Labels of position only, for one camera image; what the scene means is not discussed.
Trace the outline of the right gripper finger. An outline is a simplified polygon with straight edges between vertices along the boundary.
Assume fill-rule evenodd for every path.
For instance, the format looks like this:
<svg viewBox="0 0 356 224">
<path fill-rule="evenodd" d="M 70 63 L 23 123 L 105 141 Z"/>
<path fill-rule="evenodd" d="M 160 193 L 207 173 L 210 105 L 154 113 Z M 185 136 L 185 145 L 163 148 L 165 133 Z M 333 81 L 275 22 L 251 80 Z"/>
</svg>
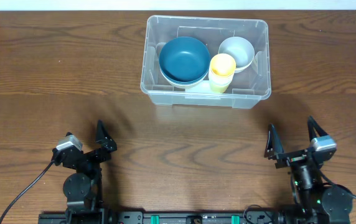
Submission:
<svg viewBox="0 0 356 224">
<path fill-rule="evenodd" d="M 283 154 L 283 145 L 276 131 L 276 128 L 273 124 L 269 124 L 264 157 L 268 159 L 280 159 Z"/>
<path fill-rule="evenodd" d="M 318 137 L 328 136 L 328 133 L 319 126 L 312 116 L 309 116 L 307 119 L 307 128 L 310 141 Z"/>
</svg>

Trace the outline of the blue bowl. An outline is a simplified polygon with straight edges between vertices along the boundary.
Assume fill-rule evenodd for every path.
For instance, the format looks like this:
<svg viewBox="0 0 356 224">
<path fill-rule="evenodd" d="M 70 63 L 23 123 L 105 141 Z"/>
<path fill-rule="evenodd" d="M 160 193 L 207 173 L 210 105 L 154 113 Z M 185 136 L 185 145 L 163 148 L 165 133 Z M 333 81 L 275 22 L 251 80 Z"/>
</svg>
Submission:
<svg viewBox="0 0 356 224">
<path fill-rule="evenodd" d="M 189 82 L 208 72 L 208 48 L 193 37 L 177 37 L 166 43 L 159 54 L 160 69 L 175 81 Z"/>
<path fill-rule="evenodd" d="M 168 75 L 166 75 L 161 69 L 159 71 L 162 74 L 162 76 L 167 80 L 168 83 L 170 83 L 172 86 L 176 86 L 178 88 L 192 88 L 193 86 L 196 86 L 200 82 L 202 82 L 205 79 L 205 77 L 208 75 L 208 72 L 205 72 L 201 77 L 199 77 L 196 80 L 192 80 L 189 82 L 182 82 L 182 81 L 173 80 Z"/>
</svg>

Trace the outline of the yellow cup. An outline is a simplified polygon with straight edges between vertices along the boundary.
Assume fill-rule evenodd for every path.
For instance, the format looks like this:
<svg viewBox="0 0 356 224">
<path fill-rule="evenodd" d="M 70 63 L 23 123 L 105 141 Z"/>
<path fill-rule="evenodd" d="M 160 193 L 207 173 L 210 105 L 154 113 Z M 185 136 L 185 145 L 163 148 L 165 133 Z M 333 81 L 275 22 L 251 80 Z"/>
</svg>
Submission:
<svg viewBox="0 0 356 224">
<path fill-rule="evenodd" d="M 210 61 L 211 71 L 221 77 L 227 77 L 235 73 L 236 61 L 229 54 L 216 54 Z"/>
<path fill-rule="evenodd" d="M 210 82 L 210 89 L 214 92 L 214 93 L 224 93 L 227 88 L 229 87 L 230 83 L 226 83 L 224 85 L 219 85 L 217 83 L 214 82 Z"/>
</svg>

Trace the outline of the small grey bowl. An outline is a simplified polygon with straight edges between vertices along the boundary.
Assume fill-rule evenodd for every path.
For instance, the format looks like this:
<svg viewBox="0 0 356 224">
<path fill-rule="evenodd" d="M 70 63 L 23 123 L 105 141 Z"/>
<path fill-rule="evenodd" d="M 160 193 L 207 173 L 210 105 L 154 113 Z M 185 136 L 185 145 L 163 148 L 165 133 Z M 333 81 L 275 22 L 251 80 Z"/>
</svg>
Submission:
<svg viewBox="0 0 356 224">
<path fill-rule="evenodd" d="M 237 70 L 247 68 L 255 57 L 253 45 L 242 37 L 229 37 L 218 48 L 218 53 L 229 54 L 236 61 Z"/>
</svg>

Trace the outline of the light blue cup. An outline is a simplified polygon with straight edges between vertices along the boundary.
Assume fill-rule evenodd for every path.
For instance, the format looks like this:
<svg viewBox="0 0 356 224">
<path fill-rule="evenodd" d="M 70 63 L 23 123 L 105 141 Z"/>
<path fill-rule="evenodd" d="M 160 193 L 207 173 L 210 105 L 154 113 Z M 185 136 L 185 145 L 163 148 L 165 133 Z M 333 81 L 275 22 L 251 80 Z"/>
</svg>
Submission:
<svg viewBox="0 0 356 224">
<path fill-rule="evenodd" d="M 233 80 L 233 75 L 230 76 L 219 76 L 213 73 L 209 73 L 208 79 L 213 85 L 229 86 Z"/>
</svg>

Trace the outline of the small white bowl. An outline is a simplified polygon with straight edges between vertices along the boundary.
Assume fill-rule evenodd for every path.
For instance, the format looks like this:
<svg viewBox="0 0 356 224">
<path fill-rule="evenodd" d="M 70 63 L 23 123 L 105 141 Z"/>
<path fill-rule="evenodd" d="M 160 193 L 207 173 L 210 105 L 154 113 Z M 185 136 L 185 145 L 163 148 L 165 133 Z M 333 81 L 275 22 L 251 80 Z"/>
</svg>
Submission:
<svg viewBox="0 0 356 224">
<path fill-rule="evenodd" d="M 240 72 L 244 71 L 244 69 L 246 69 L 246 67 L 236 68 L 235 73 L 240 73 Z"/>
</svg>

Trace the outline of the large cream bowl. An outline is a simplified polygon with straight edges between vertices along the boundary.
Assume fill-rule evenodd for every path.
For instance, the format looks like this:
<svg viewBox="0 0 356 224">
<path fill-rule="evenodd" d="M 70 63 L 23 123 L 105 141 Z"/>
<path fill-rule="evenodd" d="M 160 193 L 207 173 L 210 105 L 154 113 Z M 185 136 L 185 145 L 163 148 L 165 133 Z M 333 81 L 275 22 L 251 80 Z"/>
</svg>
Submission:
<svg viewBox="0 0 356 224">
<path fill-rule="evenodd" d="M 177 88 L 182 88 L 182 89 L 193 88 L 193 87 L 197 86 L 198 84 L 200 84 L 204 80 L 203 78 L 201 78 L 201 79 L 193 81 L 193 82 L 178 82 L 178 81 L 171 80 L 168 77 L 165 77 L 165 79 L 172 86 L 177 87 Z"/>
</svg>

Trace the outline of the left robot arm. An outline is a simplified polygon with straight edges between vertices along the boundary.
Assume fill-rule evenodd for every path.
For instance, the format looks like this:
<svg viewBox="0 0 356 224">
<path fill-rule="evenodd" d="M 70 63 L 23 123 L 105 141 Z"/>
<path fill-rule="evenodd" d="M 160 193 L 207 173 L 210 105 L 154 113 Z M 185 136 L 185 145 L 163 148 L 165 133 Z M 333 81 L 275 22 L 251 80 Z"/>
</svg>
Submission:
<svg viewBox="0 0 356 224">
<path fill-rule="evenodd" d="M 56 148 L 52 149 L 52 160 L 56 166 L 61 165 L 75 171 L 63 184 L 63 193 L 67 198 L 67 223 L 113 221 L 111 212 L 103 205 L 100 164 L 111 159 L 111 153 L 117 150 L 117 145 L 102 120 L 97 122 L 95 142 L 100 145 L 98 149 L 83 152 L 83 144 L 78 138 L 67 133 Z"/>
</svg>

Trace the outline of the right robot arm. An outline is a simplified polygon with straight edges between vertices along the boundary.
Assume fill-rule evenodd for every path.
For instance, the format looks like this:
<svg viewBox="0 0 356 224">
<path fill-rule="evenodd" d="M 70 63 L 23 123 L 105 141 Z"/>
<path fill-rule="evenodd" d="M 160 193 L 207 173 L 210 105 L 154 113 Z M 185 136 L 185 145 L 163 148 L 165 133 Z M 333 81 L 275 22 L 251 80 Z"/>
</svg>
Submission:
<svg viewBox="0 0 356 224">
<path fill-rule="evenodd" d="M 336 142 L 310 116 L 307 119 L 309 146 L 285 152 L 273 124 L 268 125 L 264 156 L 276 161 L 277 169 L 291 170 L 293 205 L 285 205 L 273 214 L 273 223 L 350 223 L 350 191 L 329 183 L 321 167 L 337 150 Z"/>
</svg>

